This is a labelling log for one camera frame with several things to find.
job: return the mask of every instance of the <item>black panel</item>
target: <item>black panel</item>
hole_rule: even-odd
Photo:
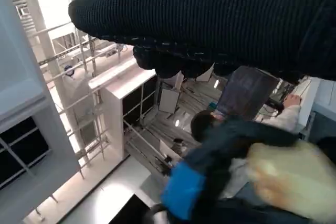
[[[23,169],[14,157],[7,151],[0,153],[0,184]]]
[[[140,106],[130,112],[127,116],[124,117],[124,120],[131,125],[136,125],[140,119]],[[124,130],[127,129],[127,125],[124,123]]]
[[[9,130],[1,133],[0,137],[8,145],[10,145],[10,143],[20,138],[27,132],[31,131],[35,127],[36,124],[33,118],[28,118],[16,124]],[[29,163],[33,162],[43,153],[49,150],[49,146],[44,140],[39,130],[32,132],[24,139],[10,146],[10,148],[26,165],[29,165]],[[19,162],[16,161],[16,159],[8,151],[3,151],[0,153],[0,170],[1,170],[0,184],[9,179],[10,177],[14,176],[17,172],[19,172],[22,169],[23,167],[19,164]],[[17,179],[24,173],[25,172],[22,172],[17,177],[13,178],[11,181],[7,182],[5,185],[0,187],[0,189],[4,188],[5,186],[10,184],[13,180]]]
[[[13,152],[28,165],[49,149],[40,131],[34,131],[12,146]]]
[[[125,115],[141,101],[141,86],[122,100],[122,113]]]
[[[146,98],[155,91],[157,76],[154,76],[143,85],[143,97]]]
[[[32,118],[27,118],[22,122],[16,124],[9,130],[0,134],[0,137],[7,143],[10,144],[14,140],[18,139],[20,136],[26,134],[30,130],[36,127],[36,124]]]
[[[145,113],[147,110],[149,110],[153,106],[154,106],[154,94],[152,94],[150,97],[148,97],[146,100],[143,101],[142,114]]]
[[[139,224],[143,223],[148,206],[136,195],[133,195],[109,224]]]

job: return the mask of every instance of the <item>hand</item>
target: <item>hand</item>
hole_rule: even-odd
[[[283,102],[283,106],[285,108],[288,108],[292,105],[300,105],[301,103],[301,97],[299,97],[296,94],[289,94],[286,98],[285,101]]]

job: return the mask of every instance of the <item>white pillar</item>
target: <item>white pillar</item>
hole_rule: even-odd
[[[175,82],[175,89],[177,90],[181,90],[181,85],[184,79],[184,75],[180,72],[178,72],[177,76],[176,76],[176,82]]]
[[[34,21],[34,25],[37,31],[41,31],[46,29],[46,25],[45,25],[45,21],[41,12],[41,8],[39,6],[38,0],[26,0],[27,1],[27,5],[30,11],[30,14],[32,15],[33,21]],[[51,39],[49,37],[48,33],[42,33],[40,35],[38,35],[38,38],[40,40],[41,46],[42,46],[42,50],[43,53],[45,55],[46,58],[50,58],[53,57],[55,55],[55,51],[54,51],[54,47],[52,45]],[[51,62],[48,63],[48,68],[49,71],[51,72],[52,76],[56,76],[58,74],[61,73],[59,66],[58,66],[58,62],[56,60],[53,60]],[[69,99],[67,97],[66,94],[66,89],[64,86],[64,82],[63,82],[63,78],[57,78],[54,81],[56,90],[58,92],[58,95],[61,99],[62,105],[64,108],[70,106],[70,102]],[[73,130],[78,128],[78,123],[75,117],[75,114],[73,112],[73,109],[69,109],[66,111],[66,115],[67,118],[69,120],[69,124],[71,126],[71,128]],[[75,133],[76,139],[78,141],[78,145],[79,147],[83,150],[85,149],[85,144],[84,141],[80,135],[79,132]]]

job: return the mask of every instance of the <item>sleeve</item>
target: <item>sleeve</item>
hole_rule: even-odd
[[[295,133],[295,129],[299,120],[300,105],[292,105],[285,108],[283,112],[276,118],[263,120],[261,123],[268,124],[279,129]]]

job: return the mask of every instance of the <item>gloved hand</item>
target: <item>gloved hand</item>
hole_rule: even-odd
[[[247,160],[255,190],[265,202],[317,222],[335,220],[336,167],[315,145],[256,143]]]

